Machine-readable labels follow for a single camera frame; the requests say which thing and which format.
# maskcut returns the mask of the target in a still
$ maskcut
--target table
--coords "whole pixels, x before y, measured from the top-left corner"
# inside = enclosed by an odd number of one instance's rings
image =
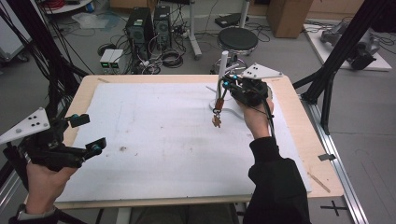
[[[90,105],[95,88],[99,83],[207,83],[217,82],[218,76],[210,75],[184,75],[184,76],[88,76],[84,77],[76,97],[66,114],[83,114]],[[303,106],[291,86],[288,77],[265,79],[276,92],[283,115],[290,128],[292,138],[303,160],[304,168],[308,172],[312,192],[309,198],[342,196],[343,187],[336,176],[329,161],[321,161],[318,156],[325,153],[317,134],[312,127]],[[64,133],[64,143],[72,146],[77,136],[77,129],[67,129]],[[63,202],[56,203],[60,209],[89,208],[89,207],[124,207],[146,206],[161,204],[186,204],[186,203],[234,203],[248,202],[248,196],[230,197],[201,197],[184,199],[161,200],[114,200],[105,202]]]

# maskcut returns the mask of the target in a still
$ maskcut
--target floor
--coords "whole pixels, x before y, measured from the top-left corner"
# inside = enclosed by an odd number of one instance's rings
[[[106,11],[98,10],[95,13],[104,12]],[[106,29],[81,30],[77,24],[71,23],[71,15],[57,18],[61,28],[68,31],[65,35],[67,40],[85,64],[95,74],[101,74],[97,50],[99,46],[109,43],[110,39],[114,41],[116,37],[112,36],[122,35],[125,21],[108,14],[111,25]],[[196,33],[204,30],[211,34],[217,33],[220,28],[214,23],[216,17],[217,15],[213,14],[210,18],[196,19]],[[265,18],[252,18],[250,22],[266,25]],[[216,44],[215,36],[198,35],[197,38],[203,52],[201,60],[194,60],[190,43],[185,41],[187,52],[183,56],[184,64],[176,69],[162,68],[160,74],[209,74],[211,65],[219,58],[221,50]],[[259,38],[270,41],[260,42],[258,48],[245,58],[249,64],[259,63],[281,71],[292,82],[311,75],[321,67],[318,56],[305,34],[300,34],[296,39],[288,39],[274,38],[271,31],[262,31]],[[396,46],[387,48],[396,51]],[[394,53],[381,49],[379,54],[393,68],[396,67]],[[71,52],[71,57],[76,66],[87,70],[75,53]],[[28,63],[14,60],[0,68],[0,71],[0,133],[4,133],[40,106],[46,105],[48,82],[40,74],[33,60]],[[329,125],[331,137],[370,223],[396,224],[396,175],[393,174],[396,169],[395,86],[395,69],[389,72],[340,69],[334,80]],[[303,93],[307,87],[301,87],[297,92]],[[4,164],[4,158],[0,159],[0,164]],[[7,219],[15,214],[17,205],[25,196],[26,191],[19,187],[0,214],[0,223],[6,223]],[[341,209],[337,216],[334,209],[320,208],[323,205],[332,205],[331,201],[335,201],[336,205],[345,206],[342,198],[309,201],[312,222],[352,223],[348,211]],[[93,223],[99,210],[81,209],[67,212]],[[101,223],[114,223],[116,216],[116,208],[107,208],[102,215]]]

